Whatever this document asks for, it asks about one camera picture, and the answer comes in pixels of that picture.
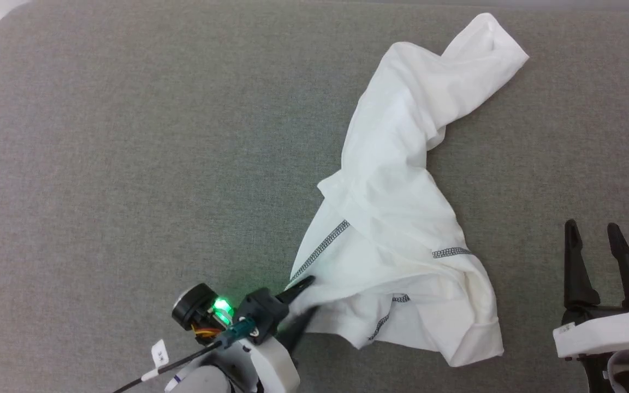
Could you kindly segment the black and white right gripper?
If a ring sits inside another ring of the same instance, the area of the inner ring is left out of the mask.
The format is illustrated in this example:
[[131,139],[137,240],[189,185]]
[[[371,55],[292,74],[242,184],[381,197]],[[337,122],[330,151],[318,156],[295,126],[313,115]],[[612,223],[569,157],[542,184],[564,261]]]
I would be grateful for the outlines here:
[[629,350],[629,245],[618,224],[609,222],[607,235],[618,262],[624,300],[621,306],[601,306],[582,256],[577,223],[565,224],[564,291],[561,326],[553,331],[558,358],[602,355]]

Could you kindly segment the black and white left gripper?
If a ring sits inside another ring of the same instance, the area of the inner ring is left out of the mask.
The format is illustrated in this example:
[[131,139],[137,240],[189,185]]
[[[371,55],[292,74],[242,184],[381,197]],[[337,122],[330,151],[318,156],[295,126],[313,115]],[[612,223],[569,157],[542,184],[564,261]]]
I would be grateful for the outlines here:
[[257,289],[247,294],[235,311],[236,321],[250,319],[254,323],[242,341],[249,343],[250,359],[264,392],[295,392],[300,385],[290,355],[295,352],[319,306],[308,308],[279,329],[278,326],[289,315],[289,304],[315,279],[315,276],[307,276],[277,296],[267,288]]

